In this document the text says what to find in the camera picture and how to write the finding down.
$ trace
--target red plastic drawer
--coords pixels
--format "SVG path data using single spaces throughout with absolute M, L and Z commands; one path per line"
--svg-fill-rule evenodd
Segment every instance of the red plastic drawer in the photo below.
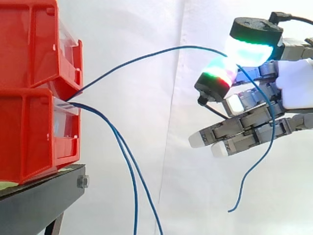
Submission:
M 22 184 L 79 160 L 80 110 L 48 89 L 0 90 L 0 181 Z
M 82 42 L 56 0 L 0 0 L 1 88 L 49 88 L 66 100 L 82 88 Z

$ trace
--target black sensor cap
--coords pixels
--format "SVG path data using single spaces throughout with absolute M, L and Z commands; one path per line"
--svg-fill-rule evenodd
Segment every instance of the black sensor cap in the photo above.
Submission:
M 239 41 L 276 47 L 283 29 L 268 20 L 239 17 L 234 20 L 230 36 Z

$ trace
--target blue wire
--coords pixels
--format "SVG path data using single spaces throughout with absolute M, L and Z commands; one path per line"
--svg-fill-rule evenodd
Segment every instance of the blue wire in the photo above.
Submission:
M 145 191 L 146 191 L 146 194 L 147 194 L 147 197 L 148 197 L 150 206 L 151 206 L 152 211 L 153 211 L 153 213 L 154 213 L 154 215 L 155 215 L 155 218 L 156 218 L 156 222 L 157 222 L 158 229 L 159 229 L 159 231 L 160 231 L 160 235 L 163 235 L 163 230 L 162 230 L 161 222 L 160 222 L 160 219 L 159 219 L 159 217 L 158 217 L 156 208 L 155 208 L 155 206 L 154 206 L 154 204 L 153 204 L 153 201 L 152 201 L 152 198 L 151 198 L 149 189 L 148 189 L 148 187 L 147 187 L 147 184 L 146 184 L 146 182 L 145 182 L 145 180 L 144 180 L 144 178 L 143 178 L 143 176 L 142 176 L 142 174 L 141 174 L 141 171 L 140 171 L 140 168 L 139 168 L 139 166 L 138 166 L 138 163 L 137 163 L 136 159 L 134 158 L 134 156 L 133 156 L 131 150 L 129 149 L 129 147 L 128 147 L 126 141 L 124 140 L 123 136 L 122 136 L 122 135 L 120 134 L 120 132 L 115 128 L 115 126 L 114 126 L 100 111 L 98 111 L 98 110 L 96 110 L 96 109 L 94 109 L 94 108 L 92 108 L 92 107 L 90 107 L 90 106 L 87 106 L 87 105 L 84 105 L 84 104 L 80 104 L 80 103 L 74 103 L 74 102 L 72 102 L 72 103 L 70 103 L 70 104 L 72 104 L 72 105 L 74 105 L 74 106 L 76 106 L 76 107 L 79 107 L 79 108 L 88 110 L 88 111 L 90 111 L 90 112 L 93 112 L 94 114 L 99 115 L 99 116 L 110 126 L 110 128 L 116 132 L 116 134 L 118 135 L 118 137 L 115 136 L 116 139 L 117 139 L 118 141 L 119 141 L 119 139 L 122 140 L 123 144 L 125 145 L 125 147 L 126 147 L 126 149 L 127 149 L 127 152 L 129 153 L 129 155 L 130 155 L 130 157 L 131 157 L 131 160 L 132 160 L 133 164 L 135 165 L 135 168 L 136 168 L 136 170 L 137 170 L 137 172 L 138 172 L 138 175 L 139 175 L 139 177 L 140 177 L 140 180 L 141 180 L 141 182 L 142 182 L 142 184 L 143 184 L 143 187 L 144 187 L 144 189 L 145 189 Z M 121 148 L 122 152 L 125 153 L 124 148 L 121 147 L 121 146 L 120 146 L 120 148 Z
M 116 128 L 109 122 L 109 120 L 101 113 L 99 112 L 98 110 L 92 108 L 92 107 L 89 107 L 87 105 L 84 105 L 84 104 L 80 104 L 80 103 L 71 103 L 72 105 L 76 106 L 76 107 L 79 107 L 81 109 L 85 109 L 87 111 L 90 111 L 98 116 L 100 116 L 105 122 L 107 122 L 107 124 L 110 126 L 110 128 L 112 129 L 114 135 L 115 135 L 115 138 L 118 142 L 118 145 L 123 153 L 123 156 L 125 158 L 125 161 L 127 163 L 127 166 L 128 166 L 128 169 L 130 171 L 130 174 L 131 174 L 131 177 L 132 177 L 132 182 L 133 182 L 133 188 L 134 188 L 134 235 L 137 234 L 137 227 L 138 227 L 138 192 L 137 192 L 137 185 L 136 185 L 136 179 L 135 179 L 135 175 L 134 175 L 134 170 L 132 168 L 132 165 L 131 165 L 131 162 L 129 161 L 126 153 L 125 153 L 125 150 L 123 148 L 123 145 L 121 143 L 121 140 L 119 138 L 119 133 L 118 131 L 116 130 Z
M 273 143 L 274 143 L 274 139 L 275 139 L 275 128 L 276 128 L 276 126 L 275 126 L 276 125 L 276 123 L 275 123 L 275 111 L 274 111 L 273 106 L 270 103 L 269 99 L 264 94 L 264 92 L 259 88 L 259 86 L 251 79 L 249 74 L 241 66 L 239 66 L 239 65 L 237 65 L 237 66 L 247 76 L 247 78 L 255 86 L 255 88 L 261 93 L 261 95 L 264 97 L 266 103 L 268 104 L 269 110 L 270 110 L 270 115 L 272 117 L 272 122 L 273 122 L 272 123 L 273 124 L 273 130 L 272 130 L 272 137 L 270 139 L 270 143 L 269 143 L 268 149 L 266 150 L 265 154 L 244 174 L 244 176 L 243 176 L 243 178 L 241 180 L 241 183 L 240 183 L 240 189 L 239 189 L 239 195 L 238 195 L 237 202 L 236 202 L 235 206 L 232 209 L 228 210 L 229 213 L 235 211 L 238 208 L 238 205 L 240 203 L 241 196 L 242 196 L 242 193 L 243 193 L 244 183 L 245 183 L 246 177 L 267 156 L 267 154 L 269 153 L 270 149 L 272 148 Z
M 156 56 L 156 55 L 159 55 L 159 54 L 163 54 L 163 53 L 166 53 L 166 52 L 169 52 L 169 51 L 173 51 L 173 50 L 180 50 L 180 49 L 200 49 L 200 50 L 206 50 L 206 51 L 210 51 L 210 52 L 214 52 L 214 53 L 217 53 L 219 55 L 222 55 L 224 57 L 227 57 L 226 54 L 218 51 L 218 50 L 215 50 L 215 49 L 211 49 L 211 48 L 207 48 L 207 47 L 200 47 L 200 46 L 179 46 L 179 47 L 172 47 L 172 48 L 168 48 L 168 49 L 165 49 L 165 50 L 161 50 L 161 51 L 157 51 L 155 53 L 151 53 L 151 54 L 147 54 L 147 55 L 144 55 L 144 56 L 140 56 L 138 58 L 135 58 L 133 60 L 130 60 L 128 62 L 125 62 L 113 69 L 111 69 L 110 71 L 108 71 L 107 73 L 105 73 L 104 75 L 100 76 L 99 78 L 95 79 L 94 81 L 90 82 L 89 84 L 87 84 L 86 86 L 84 86 L 81 90 L 79 90 L 78 92 L 76 92 L 72 97 L 70 97 L 69 99 L 67 99 L 66 101 L 69 101 L 71 100 L 72 98 L 74 98 L 75 96 L 77 96 L 78 94 L 80 94 L 82 91 L 84 91 L 85 89 L 91 87 L 92 85 L 94 85 L 95 83 L 97 83 L 98 81 L 100 81 L 101 79 L 103 79 L 104 77 L 108 76 L 109 74 L 113 73 L 114 71 L 124 67 L 124 66 L 127 66 L 129 64 L 132 64 L 134 62 L 137 62 L 139 60 L 143 60 L 143 59 L 146 59 L 146 58 L 149 58 L 149 57 L 153 57 L 153 56 Z M 264 94 L 264 92 L 259 88 L 259 86 L 251 79 L 251 77 L 249 76 L 249 74 L 240 66 L 240 65 L 237 65 L 238 68 L 247 76 L 247 78 L 249 79 L 249 81 L 255 86 L 255 88 L 261 93 L 261 95 L 264 97 L 266 103 L 268 104 L 269 106 L 269 109 L 270 109 L 270 115 L 272 117 L 272 125 L 273 125 L 273 130 L 272 130 L 272 137 L 271 137 L 271 140 L 270 140 L 270 144 L 268 146 L 268 149 L 267 151 L 265 152 L 265 154 L 246 172 L 246 174 L 244 174 L 243 178 L 242 178 L 242 181 L 241 181 L 241 184 L 240 184 L 240 189 L 239 189 L 239 195 L 238 195 L 238 199 L 237 199 L 237 202 L 234 206 L 234 208 L 228 210 L 228 212 L 233 212 L 234 210 L 237 209 L 239 203 L 240 203 L 240 200 L 241 200 L 241 196 L 242 196 L 242 192 L 243 192 L 243 188 L 244 188 L 244 183 L 245 183 L 245 180 L 246 180 L 246 177 L 248 176 L 248 174 L 266 157 L 266 155 L 269 153 L 270 149 L 272 148 L 272 145 L 273 145 L 273 142 L 274 142 L 274 139 L 275 139 L 275 111 L 273 109 L 273 106 L 272 104 L 270 103 L 269 99 L 267 98 L 267 96 Z

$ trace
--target clear plastic cover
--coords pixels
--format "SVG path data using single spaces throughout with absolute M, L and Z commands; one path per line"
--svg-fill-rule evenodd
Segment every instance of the clear plastic cover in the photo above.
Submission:
M 73 47 L 78 46 L 78 40 L 69 33 L 68 29 L 59 20 L 59 40 L 60 40 L 60 52 L 61 54 L 74 65 Z
M 79 115 L 79 109 L 54 97 L 54 137 L 73 138 L 73 117 Z

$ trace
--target white wall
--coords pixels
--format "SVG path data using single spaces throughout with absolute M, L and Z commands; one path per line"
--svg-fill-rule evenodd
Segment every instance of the white wall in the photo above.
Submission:
M 223 49 L 238 16 L 271 11 L 313 17 L 309 0 L 59 0 L 63 18 L 84 43 L 84 82 L 137 56 L 177 45 Z M 285 36 L 312 27 L 283 23 Z M 125 136 L 141 166 L 165 234 L 312 234 L 310 131 L 275 141 L 246 181 L 240 207 L 228 214 L 239 183 L 267 145 L 214 159 L 191 149 L 188 137 L 220 119 L 197 105 L 193 85 L 214 55 L 171 52 L 115 72 L 76 101 L 102 111 Z M 117 143 L 105 123 L 83 112 L 82 156 L 90 188 L 65 214 L 62 234 L 126 235 L 133 229 L 133 190 Z M 142 187 L 139 235 L 155 234 Z

